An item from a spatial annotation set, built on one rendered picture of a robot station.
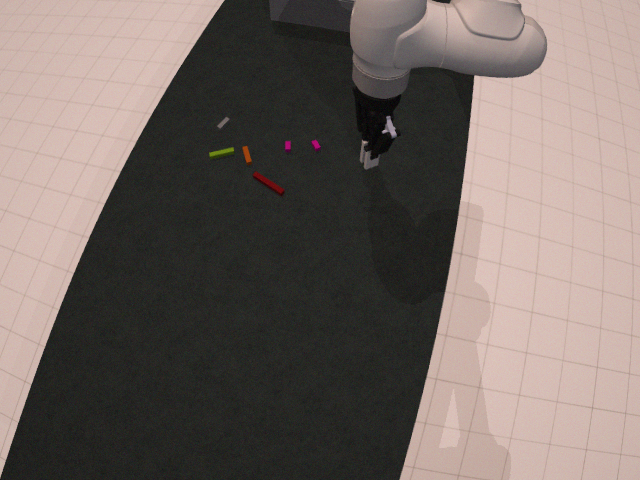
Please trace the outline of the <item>dark red rod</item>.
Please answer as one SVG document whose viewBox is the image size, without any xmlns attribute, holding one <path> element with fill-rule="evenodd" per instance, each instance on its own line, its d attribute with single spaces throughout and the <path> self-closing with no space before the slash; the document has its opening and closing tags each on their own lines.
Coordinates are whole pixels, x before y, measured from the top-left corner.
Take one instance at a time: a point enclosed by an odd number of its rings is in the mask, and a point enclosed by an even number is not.
<svg viewBox="0 0 640 480">
<path fill-rule="evenodd" d="M 279 187 L 278 185 L 276 185 L 275 183 L 273 183 L 263 175 L 259 174 L 258 172 L 255 172 L 253 174 L 253 178 L 261 182 L 262 184 L 264 184 L 265 186 L 267 186 L 268 188 L 270 188 L 280 196 L 282 196 L 285 193 L 285 190 L 283 188 Z"/>
</svg>

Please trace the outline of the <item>lime green rod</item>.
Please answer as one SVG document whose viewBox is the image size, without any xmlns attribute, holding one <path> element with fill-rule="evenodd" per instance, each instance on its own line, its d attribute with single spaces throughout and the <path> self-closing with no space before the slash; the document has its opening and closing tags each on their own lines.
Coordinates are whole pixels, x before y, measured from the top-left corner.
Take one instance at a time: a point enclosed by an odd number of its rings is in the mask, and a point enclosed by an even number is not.
<svg viewBox="0 0 640 480">
<path fill-rule="evenodd" d="M 210 159 L 215 159 L 215 158 L 228 156 L 228 155 L 232 155 L 232 154 L 234 154 L 234 147 L 209 153 Z"/>
</svg>

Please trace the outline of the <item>orange rod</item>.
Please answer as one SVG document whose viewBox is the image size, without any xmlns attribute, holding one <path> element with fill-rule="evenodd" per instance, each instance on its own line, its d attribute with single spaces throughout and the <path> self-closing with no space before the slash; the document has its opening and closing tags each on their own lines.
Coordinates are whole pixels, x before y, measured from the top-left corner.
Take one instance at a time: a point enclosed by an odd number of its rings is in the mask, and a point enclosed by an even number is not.
<svg viewBox="0 0 640 480">
<path fill-rule="evenodd" d="M 244 152 L 244 156 L 245 156 L 245 160 L 246 160 L 247 165 L 251 165 L 252 161 L 251 161 L 251 157 L 250 157 L 249 150 L 248 150 L 247 146 L 243 147 L 243 152 Z"/>
</svg>

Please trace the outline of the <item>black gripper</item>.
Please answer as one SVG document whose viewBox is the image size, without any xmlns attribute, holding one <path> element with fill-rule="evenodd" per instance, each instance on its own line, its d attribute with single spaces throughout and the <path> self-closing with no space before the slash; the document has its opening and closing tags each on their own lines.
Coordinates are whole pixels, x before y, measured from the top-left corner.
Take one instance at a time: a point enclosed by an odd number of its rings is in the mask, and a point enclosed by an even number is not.
<svg viewBox="0 0 640 480">
<path fill-rule="evenodd" d="M 388 99 L 377 99 L 362 93 L 357 86 L 353 87 L 353 93 L 357 129 L 362 132 L 360 161 L 364 163 L 364 168 L 367 170 L 378 165 L 378 156 L 387 152 L 395 138 L 401 135 L 400 130 L 393 127 L 392 124 L 393 111 L 400 102 L 401 94 Z"/>
</svg>

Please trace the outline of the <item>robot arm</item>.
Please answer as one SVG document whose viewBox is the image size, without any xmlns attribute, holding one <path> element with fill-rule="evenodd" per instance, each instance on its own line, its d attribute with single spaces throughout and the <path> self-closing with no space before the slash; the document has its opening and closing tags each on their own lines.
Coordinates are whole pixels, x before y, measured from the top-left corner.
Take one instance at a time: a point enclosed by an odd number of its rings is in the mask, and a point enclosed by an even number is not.
<svg viewBox="0 0 640 480">
<path fill-rule="evenodd" d="M 405 91 L 412 68 L 529 75 L 543 63 L 547 39 L 521 6 L 518 0 L 355 0 L 352 79 L 362 93 L 388 99 Z"/>
</svg>

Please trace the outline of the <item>grey rod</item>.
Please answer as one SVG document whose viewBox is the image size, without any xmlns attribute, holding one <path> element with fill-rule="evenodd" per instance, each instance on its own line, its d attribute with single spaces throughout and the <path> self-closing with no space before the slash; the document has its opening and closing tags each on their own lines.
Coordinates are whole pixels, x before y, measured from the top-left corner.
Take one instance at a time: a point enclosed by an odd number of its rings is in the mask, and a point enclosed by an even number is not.
<svg viewBox="0 0 640 480">
<path fill-rule="evenodd" d="M 228 124 L 230 123 L 230 119 L 229 118 L 225 118 L 218 126 L 217 129 L 222 131 Z"/>
</svg>

